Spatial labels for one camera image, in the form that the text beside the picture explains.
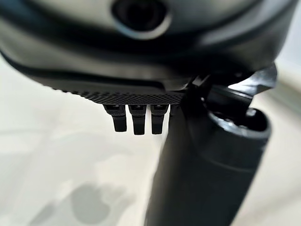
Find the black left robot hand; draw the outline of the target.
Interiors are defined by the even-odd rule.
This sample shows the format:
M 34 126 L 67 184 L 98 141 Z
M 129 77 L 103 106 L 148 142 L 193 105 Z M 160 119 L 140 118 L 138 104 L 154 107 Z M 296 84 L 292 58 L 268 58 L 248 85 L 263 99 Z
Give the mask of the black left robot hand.
M 26 77 L 104 106 L 117 132 L 168 135 L 147 226 L 229 226 L 271 123 L 252 108 L 275 87 L 296 0 L 3 0 L 0 53 Z

